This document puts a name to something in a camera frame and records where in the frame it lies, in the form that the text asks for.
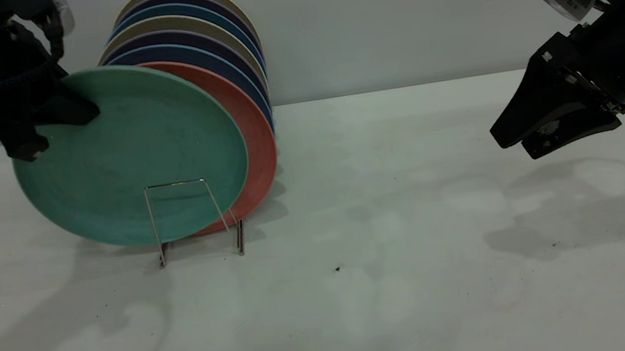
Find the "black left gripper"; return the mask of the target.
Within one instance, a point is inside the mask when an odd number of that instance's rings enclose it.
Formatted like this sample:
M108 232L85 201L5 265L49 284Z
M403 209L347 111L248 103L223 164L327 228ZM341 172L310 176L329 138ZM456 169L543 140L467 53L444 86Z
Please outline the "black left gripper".
M33 161L49 148L38 125L82 126L100 114L97 104L60 80L63 54L59 20L39 23L50 51L21 24L0 27L0 141L11 158Z

